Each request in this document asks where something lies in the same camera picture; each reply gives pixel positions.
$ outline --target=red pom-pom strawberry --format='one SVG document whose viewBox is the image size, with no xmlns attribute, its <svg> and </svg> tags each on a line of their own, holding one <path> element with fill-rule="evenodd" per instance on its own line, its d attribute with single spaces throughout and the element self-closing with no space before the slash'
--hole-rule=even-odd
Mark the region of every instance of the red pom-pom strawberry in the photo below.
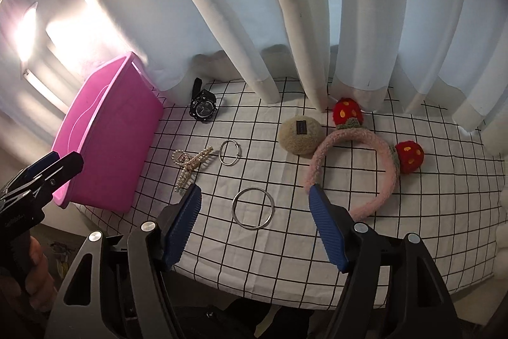
<svg viewBox="0 0 508 339">
<path fill-rule="evenodd" d="M 335 107 L 333 108 L 333 121 L 337 127 L 344 125 L 347 123 L 349 119 L 356 119 L 359 125 L 363 124 L 363 114 L 360 106 L 357 102 L 351 98 L 341 98 L 340 101 L 337 101 Z"/>
<path fill-rule="evenodd" d="M 400 160 L 400 172 L 409 174 L 416 171 L 423 163 L 423 149 L 414 141 L 403 141 L 395 146 Z"/>
</svg>

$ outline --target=human hand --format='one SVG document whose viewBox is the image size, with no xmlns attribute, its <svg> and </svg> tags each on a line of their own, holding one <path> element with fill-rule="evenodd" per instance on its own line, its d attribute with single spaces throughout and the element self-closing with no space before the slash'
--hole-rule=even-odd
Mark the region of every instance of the human hand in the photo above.
<svg viewBox="0 0 508 339">
<path fill-rule="evenodd" d="M 48 259 L 42 253 L 42 247 L 34 238 L 30 238 L 30 258 L 34 263 L 25 280 L 25 289 L 30 295 L 30 305 L 40 312 L 49 312 L 57 298 L 53 277 L 48 272 Z M 21 288 L 16 280 L 8 276 L 0 276 L 0 290 L 18 313 L 21 311 L 18 298 L 21 296 Z"/>
</svg>

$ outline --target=pink fuzzy headband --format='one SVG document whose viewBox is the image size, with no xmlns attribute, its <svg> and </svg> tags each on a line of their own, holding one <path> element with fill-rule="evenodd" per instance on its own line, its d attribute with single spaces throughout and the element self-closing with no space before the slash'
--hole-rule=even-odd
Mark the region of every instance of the pink fuzzy headband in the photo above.
<svg viewBox="0 0 508 339">
<path fill-rule="evenodd" d="M 305 179 L 305 191 L 308 193 L 312 185 L 316 184 L 319 168 L 330 147 L 342 141 L 359 141 L 368 144 L 377 151 L 386 175 L 379 194 L 371 201 L 350 211 L 353 220 L 359 221 L 374 214 L 387 201 L 395 188 L 399 172 L 412 173 L 422 165 L 423 149 L 414 141 L 398 143 L 393 149 L 384 139 L 361 126 L 362 111 L 360 106 L 350 98 L 343 98 L 335 105 L 333 120 L 337 130 L 330 133 L 314 152 Z"/>
</svg>

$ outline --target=silver screw head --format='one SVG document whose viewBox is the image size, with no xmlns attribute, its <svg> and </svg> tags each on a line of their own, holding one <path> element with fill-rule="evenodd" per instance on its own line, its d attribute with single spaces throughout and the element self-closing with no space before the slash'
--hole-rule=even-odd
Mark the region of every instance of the silver screw head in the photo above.
<svg viewBox="0 0 508 339">
<path fill-rule="evenodd" d="M 415 234 L 415 233 L 410 233 L 407 235 L 407 240 L 410 241 L 410 243 L 413 243 L 413 244 L 418 244 L 420 243 L 420 236 L 418 234 Z"/>
<path fill-rule="evenodd" d="M 145 221 L 143 224 L 141 224 L 141 230 L 144 232 L 151 232 L 155 228 L 156 224 L 153 221 Z"/>
<path fill-rule="evenodd" d="M 354 228 L 357 233 L 366 233 L 369 231 L 369 227 L 365 223 L 356 223 Z"/>
<path fill-rule="evenodd" d="M 102 237 L 101 232 L 93 232 L 93 233 L 90 233 L 90 235 L 88 236 L 88 240 L 97 241 L 97 240 L 101 240 L 101 237 Z"/>
</svg>

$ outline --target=floor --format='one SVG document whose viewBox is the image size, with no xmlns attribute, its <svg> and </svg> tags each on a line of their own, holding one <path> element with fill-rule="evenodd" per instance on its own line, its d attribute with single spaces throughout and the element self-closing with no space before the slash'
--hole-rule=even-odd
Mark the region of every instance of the floor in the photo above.
<svg viewBox="0 0 508 339">
<path fill-rule="evenodd" d="M 168 274 L 166 282 L 171 292 L 172 305 L 175 307 L 205 307 L 211 304 L 220 309 L 225 309 L 236 299 L 235 295 L 219 291 L 176 272 Z M 472 329 L 474 325 L 485 325 L 494 314 L 507 291 L 508 280 L 490 278 L 485 282 L 452 295 L 458 317 L 466 322 L 470 322 L 464 323 L 465 328 Z M 272 305 L 270 313 L 257 327 L 256 337 L 260 336 L 270 325 L 278 309 L 278 305 Z M 378 314 L 373 315 L 372 324 L 377 325 L 380 322 L 381 313 L 378 312 Z M 314 312 L 311 317 L 311 325 L 309 326 L 309 338 L 319 339 L 323 337 L 332 314 L 332 310 L 316 310 Z M 366 339 L 374 339 L 377 337 L 375 333 L 374 330 L 370 330 L 367 333 Z"/>
</svg>

